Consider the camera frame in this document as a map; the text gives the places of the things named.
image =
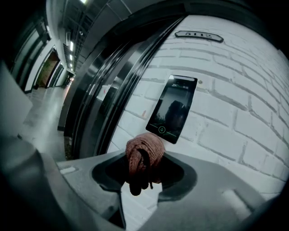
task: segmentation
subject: hallway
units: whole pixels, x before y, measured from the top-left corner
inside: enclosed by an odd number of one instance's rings
[[[69,86],[65,89],[33,89],[27,97],[33,104],[19,135],[32,143],[39,152],[51,155],[56,162],[65,161],[63,132],[57,130],[62,105]]]

